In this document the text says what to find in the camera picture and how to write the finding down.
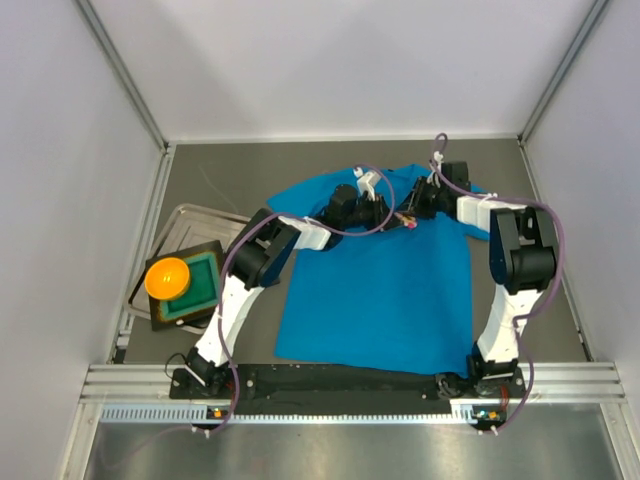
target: wall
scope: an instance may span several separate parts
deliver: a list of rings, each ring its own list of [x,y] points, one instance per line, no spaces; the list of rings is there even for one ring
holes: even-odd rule
[[[159,153],[69,0],[0,7],[0,477],[52,478]]]
[[[529,145],[567,230],[579,314],[640,419],[640,4],[611,2]]]
[[[519,133],[593,0],[92,0],[165,137]]]

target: purple cable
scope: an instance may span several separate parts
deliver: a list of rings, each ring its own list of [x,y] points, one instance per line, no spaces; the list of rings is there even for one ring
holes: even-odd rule
[[[429,165],[438,176],[438,179],[441,182],[443,182],[447,187],[449,187],[451,190],[461,195],[466,195],[469,197],[480,198],[480,199],[486,198],[485,195],[477,194],[473,192],[467,192],[466,190],[463,190],[462,188],[450,182],[449,179],[447,179],[442,174],[442,172],[438,168],[436,161],[434,160],[434,154],[436,152],[439,152],[440,154],[444,154],[444,150],[447,148],[448,143],[449,143],[449,137],[447,137],[447,134],[439,133],[436,136],[433,142],[433,147],[431,149],[431,158],[429,159]],[[549,295],[547,295],[547,298],[544,299],[544,301],[540,304],[540,306],[534,308],[528,314],[517,315],[513,317],[513,327],[515,329],[515,336],[516,336],[516,342],[518,343],[518,348],[527,359],[527,363],[529,363],[529,384],[527,385],[527,389],[525,390],[525,393],[522,396],[522,400],[520,401],[518,406],[515,408],[511,416],[507,419],[507,421],[503,425],[501,425],[497,429],[497,431],[502,431],[508,425],[511,424],[514,418],[516,418],[520,414],[522,408],[524,407],[524,404],[527,402],[527,400],[531,396],[531,391],[533,390],[533,381],[535,377],[533,359],[529,354],[529,351],[524,346],[524,343],[522,342],[522,337],[518,332],[518,321],[524,320],[524,319],[530,319],[540,315],[547,308],[549,308],[549,305],[551,305],[551,302],[553,302],[553,299],[558,293],[558,290],[560,289],[560,284],[562,283],[562,271],[564,269],[564,261],[565,261],[565,236],[564,236],[564,228],[562,227],[562,222],[560,221],[560,217],[549,205],[545,203],[538,202],[530,198],[492,197],[492,200],[505,202],[505,203],[527,205],[527,206],[543,209],[545,212],[547,212],[551,216],[553,220],[553,224],[556,227],[556,233],[558,235],[558,258],[557,258],[557,264],[556,264],[556,276],[555,276],[555,279],[553,280],[553,284],[551,285],[551,290],[549,291]]]
[[[327,227],[326,225],[323,225],[322,223],[318,222],[317,220],[309,219],[309,221],[311,223],[313,223],[315,225],[318,225],[318,226],[321,226],[321,227],[325,228],[326,230],[329,230],[330,232],[337,233],[337,234],[340,234],[340,235],[344,235],[346,237],[364,237],[366,235],[371,235],[372,233],[375,233],[375,232],[377,232],[379,230],[382,230],[382,228],[384,228],[384,226],[389,222],[389,220],[391,220],[391,217],[393,216],[394,210],[396,208],[396,197],[395,197],[395,193],[393,192],[393,185],[391,185],[391,181],[387,178],[387,176],[384,173],[382,173],[382,171],[379,168],[377,168],[377,167],[375,167],[373,165],[368,165],[366,163],[362,163],[362,164],[356,165],[356,167],[364,167],[364,168],[368,168],[370,170],[373,170],[378,175],[380,175],[380,178],[382,178],[382,180],[384,180],[385,183],[387,184],[387,186],[389,187],[389,192],[390,192],[390,195],[391,195],[391,206],[389,207],[389,213],[387,213],[387,216],[385,217],[383,222],[380,225],[378,225],[377,227],[372,228],[371,230],[366,230],[364,232],[343,232],[341,230],[336,230],[335,228]],[[234,395],[233,395],[233,397],[231,399],[231,405],[229,406],[229,413],[224,417],[222,422],[220,422],[218,424],[218,426],[214,430],[211,430],[211,436],[219,433],[224,428],[226,428],[226,426],[229,424],[229,421],[231,420],[231,417],[233,416],[233,412],[235,412],[235,409],[238,406],[238,400],[240,399],[240,377],[238,375],[238,368],[233,363],[233,358],[231,356],[231,352],[229,351],[229,347],[227,346],[226,342],[224,341],[224,334],[222,332],[222,308],[223,308],[222,307],[222,292],[224,290],[224,282],[225,282],[225,280],[227,278],[227,274],[229,272],[229,268],[231,267],[232,260],[236,256],[236,254],[238,253],[238,250],[240,250],[240,247],[242,247],[242,245],[244,245],[249,239],[251,239],[258,232],[258,230],[260,230],[267,223],[271,222],[273,219],[278,218],[278,217],[292,218],[292,219],[300,220],[300,221],[303,221],[303,222],[306,221],[304,218],[299,217],[297,215],[293,215],[291,213],[272,213],[272,214],[270,214],[269,216],[267,216],[266,218],[264,218],[263,220],[258,222],[251,230],[249,230],[244,236],[242,236],[236,242],[236,244],[233,246],[233,248],[227,254],[227,257],[226,257],[226,259],[224,261],[224,264],[222,265],[222,270],[220,271],[220,302],[218,303],[218,338],[220,339],[220,345],[222,346],[222,351],[224,352],[225,356],[229,360],[229,367],[231,368],[231,373],[233,374],[233,381],[234,381],[235,388],[234,388]],[[117,463],[113,463],[113,464],[108,464],[107,463],[106,458],[105,458],[105,452],[104,452],[104,444],[102,444],[102,446],[100,448],[100,460],[102,461],[102,465],[107,470],[116,470],[116,469],[120,468],[122,465],[124,465],[126,462],[131,460],[133,457],[135,457],[145,447],[147,447],[148,445],[153,443],[158,438],[164,436],[165,434],[170,433],[170,432],[180,431],[180,430],[191,430],[191,429],[192,429],[192,427],[190,427],[190,426],[178,425],[178,426],[175,426],[175,427],[169,427],[169,428],[166,428],[164,430],[161,430],[160,432],[156,433],[155,435],[152,435],[151,437],[149,437],[146,440],[144,440],[143,442],[141,442],[137,447],[135,447],[131,452],[129,452],[123,459],[121,459]]]

